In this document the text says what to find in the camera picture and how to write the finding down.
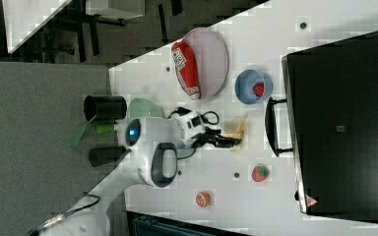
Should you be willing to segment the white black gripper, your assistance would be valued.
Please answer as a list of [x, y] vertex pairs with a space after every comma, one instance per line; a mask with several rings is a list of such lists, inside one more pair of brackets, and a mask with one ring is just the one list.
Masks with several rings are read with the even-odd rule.
[[182, 127], [182, 143], [186, 148], [191, 148], [196, 142], [205, 139], [208, 135], [214, 139], [209, 139], [208, 144], [216, 148], [232, 148], [241, 144], [240, 133], [227, 134], [218, 133], [220, 130], [210, 128], [210, 125], [217, 125], [220, 117], [215, 111], [208, 111], [204, 114], [198, 111], [173, 111], [171, 119], [175, 119]]

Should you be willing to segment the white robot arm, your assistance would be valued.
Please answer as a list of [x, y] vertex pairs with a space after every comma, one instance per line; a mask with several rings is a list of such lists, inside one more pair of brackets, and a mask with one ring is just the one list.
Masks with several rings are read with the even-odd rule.
[[117, 156], [117, 166], [69, 210], [32, 229], [28, 236], [110, 236], [108, 209], [133, 185], [164, 188], [177, 174], [178, 152], [205, 144], [233, 148], [242, 144], [240, 135], [226, 137], [197, 111], [183, 107], [168, 118], [142, 117], [132, 120], [124, 132], [119, 151], [93, 148], [91, 158]]

